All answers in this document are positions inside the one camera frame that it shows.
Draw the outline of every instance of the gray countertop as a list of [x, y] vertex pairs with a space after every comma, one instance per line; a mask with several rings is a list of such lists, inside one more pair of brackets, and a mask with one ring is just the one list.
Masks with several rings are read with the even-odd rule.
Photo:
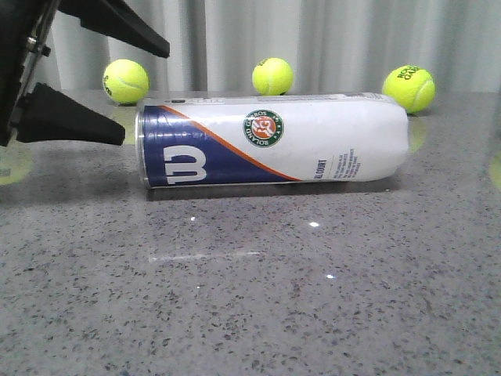
[[501, 96], [377, 182], [148, 192], [134, 107], [69, 94], [126, 144], [0, 148], [1, 376], [501, 373]]

